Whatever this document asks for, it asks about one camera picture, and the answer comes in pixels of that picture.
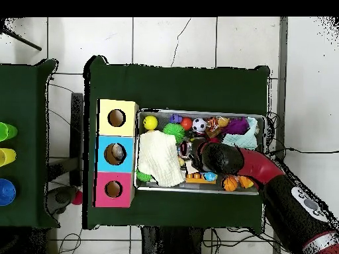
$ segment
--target green cup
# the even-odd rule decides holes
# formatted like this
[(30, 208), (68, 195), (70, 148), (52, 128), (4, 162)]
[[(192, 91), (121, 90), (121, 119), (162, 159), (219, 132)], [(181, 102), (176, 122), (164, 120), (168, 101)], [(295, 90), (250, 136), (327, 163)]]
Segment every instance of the green cup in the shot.
[(10, 124), (0, 122), (0, 142), (14, 138), (18, 134), (17, 128)]

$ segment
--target green tablecloth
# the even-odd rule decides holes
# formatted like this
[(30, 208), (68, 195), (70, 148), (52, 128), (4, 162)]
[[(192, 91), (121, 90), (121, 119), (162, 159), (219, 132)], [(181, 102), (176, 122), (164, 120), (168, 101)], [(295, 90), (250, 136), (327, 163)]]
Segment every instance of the green tablecloth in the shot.
[(0, 65), (0, 122), (18, 128), (18, 135), (0, 142), (17, 152), (17, 160), (0, 167), (0, 178), (13, 182), (15, 200), (0, 206), (0, 226), (56, 227), (44, 209), (47, 182), (46, 82), (56, 61), (38, 65)]
[[(89, 118), (89, 143), (85, 143), (83, 157), (85, 161), (89, 152), (89, 161), (84, 163), (85, 169), (92, 171), (94, 167), (97, 99), (135, 101), (140, 108), (265, 115), (268, 75), (269, 69), (265, 66), (258, 69), (161, 68), (108, 65), (102, 56), (92, 57), (84, 69), (85, 122)], [(137, 190), (130, 208), (94, 208), (93, 172), (85, 174), (84, 181), (88, 182), (88, 206), (83, 209), (85, 228), (101, 224), (246, 226), (257, 232), (261, 230), (262, 202), (256, 195)]]

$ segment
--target gray bin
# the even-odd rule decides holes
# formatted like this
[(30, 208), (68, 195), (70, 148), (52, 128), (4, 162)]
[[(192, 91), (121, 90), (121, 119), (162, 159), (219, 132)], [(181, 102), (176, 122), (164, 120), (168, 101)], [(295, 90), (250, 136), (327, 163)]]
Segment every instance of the gray bin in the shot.
[[(170, 122), (172, 114), (178, 114), (182, 117), (190, 117), (192, 120), (195, 118), (210, 118), (212, 116), (221, 116), (225, 118), (240, 118), (240, 117), (252, 117), (258, 121), (259, 133), (257, 134), (257, 151), (264, 152), (266, 149), (266, 117), (262, 115), (248, 115), (248, 114), (231, 114), (231, 113), (219, 113), (219, 112), (197, 112), (197, 111), (180, 111), (180, 110), (162, 110), (162, 109), (141, 109), (137, 112), (136, 127), (139, 129), (138, 134), (146, 132), (143, 126), (143, 121), (146, 116), (152, 115), (158, 119), (158, 126), (156, 130), (162, 131), (166, 124)], [(135, 157), (135, 170), (138, 167), (138, 152), (139, 152), (139, 136), (136, 137), (136, 157)], [(134, 174), (134, 186), (138, 190), (146, 191), (171, 191), (171, 192), (201, 192), (201, 193), (217, 193), (217, 194), (247, 194), (257, 195), (258, 192), (255, 187), (244, 189), (238, 187), (233, 192), (227, 192), (223, 190), (221, 181), (224, 177), (218, 176), (216, 184), (197, 184), (197, 183), (180, 183), (174, 187), (159, 187), (156, 182), (142, 182), (136, 178)]]

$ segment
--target shape sorter box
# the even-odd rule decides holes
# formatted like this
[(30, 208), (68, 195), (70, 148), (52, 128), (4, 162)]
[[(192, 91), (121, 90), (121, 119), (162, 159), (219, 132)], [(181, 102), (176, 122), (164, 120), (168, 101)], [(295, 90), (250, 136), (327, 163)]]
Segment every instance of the shape sorter box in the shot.
[[(138, 105), (133, 101), (114, 101), (110, 99), (99, 99), (99, 135), (101, 136), (135, 136), (135, 121)], [(123, 115), (120, 126), (112, 126), (110, 113), (119, 110)]]
[[(118, 110), (122, 124), (117, 126), (110, 113)], [(93, 206), (129, 208), (134, 198), (134, 138), (135, 121), (138, 105), (132, 101), (114, 101), (99, 99), (97, 103), (97, 141), (95, 149)], [(108, 153), (112, 153), (112, 144), (119, 144), (124, 151), (124, 158), (118, 164), (109, 163)], [(115, 197), (109, 196), (107, 186), (119, 186)]]

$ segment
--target purple toy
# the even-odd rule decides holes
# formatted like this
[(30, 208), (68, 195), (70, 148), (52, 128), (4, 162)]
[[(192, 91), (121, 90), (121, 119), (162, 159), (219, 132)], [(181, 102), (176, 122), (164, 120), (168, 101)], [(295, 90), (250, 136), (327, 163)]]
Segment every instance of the purple toy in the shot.
[(232, 119), (227, 126), (220, 128), (222, 134), (242, 134), (244, 135), (250, 125), (248, 124), (246, 118), (242, 117), (241, 119)]
[(183, 117), (181, 117), (178, 114), (173, 114), (171, 118), (169, 118), (169, 122), (171, 122), (172, 124), (180, 123), (182, 120), (183, 120)]

